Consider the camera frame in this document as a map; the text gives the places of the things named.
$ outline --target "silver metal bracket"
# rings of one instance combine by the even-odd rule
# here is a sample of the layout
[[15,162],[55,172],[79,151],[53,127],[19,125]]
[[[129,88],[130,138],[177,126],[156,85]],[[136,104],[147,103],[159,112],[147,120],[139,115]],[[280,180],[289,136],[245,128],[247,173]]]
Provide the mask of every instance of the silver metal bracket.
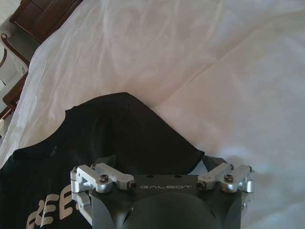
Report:
[[200,190],[214,189],[217,181],[220,181],[225,174],[228,174],[232,169],[232,166],[227,163],[221,163],[219,166],[211,170],[210,172],[199,175],[197,180],[197,187]]
[[115,183],[118,189],[134,190],[136,183],[130,174],[124,174],[104,164],[74,167],[70,172],[72,199],[78,204],[80,213],[92,225],[91,201],[84,192],[95,189],[98,193],[107,193]]
[[234,193],[237,189],[252,193],[254,191],[254,170],[250,166],[241,165],[220,181],[221,190]]
[[255,171],[250,166],[241,165],[238,168],[222,163],[210,172],[199,175],[197,187],[200,190],[210,190],[217,181],[223,192],[234,193],[242,191],[242,216],[245,214],[249,202],[253,198]]

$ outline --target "bed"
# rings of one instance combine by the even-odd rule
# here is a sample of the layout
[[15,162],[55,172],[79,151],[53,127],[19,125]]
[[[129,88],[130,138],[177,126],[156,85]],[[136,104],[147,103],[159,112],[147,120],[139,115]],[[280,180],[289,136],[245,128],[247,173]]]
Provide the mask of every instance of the bed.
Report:
[[0,163],[65,110],[129,92],[206,154],[253,166],[243,228],[303,228],[304,72],[301,0],[83,1],[35,52]]

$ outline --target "wooden furniture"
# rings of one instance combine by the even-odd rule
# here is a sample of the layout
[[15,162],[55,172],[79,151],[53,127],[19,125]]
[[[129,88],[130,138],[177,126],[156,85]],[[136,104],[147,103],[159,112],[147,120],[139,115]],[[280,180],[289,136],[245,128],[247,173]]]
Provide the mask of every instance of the wooden furniture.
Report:
[[12,89],[3,97],[4,103],[10,108],[11,111],[14,111],[17,107],[17,102],[20,99],[20,95],[27,76],[28,72],[26,72],[15,84],[15,86],[13,86]]
[[82,0],[22,0],[12,23],[42,43],[67,20]]

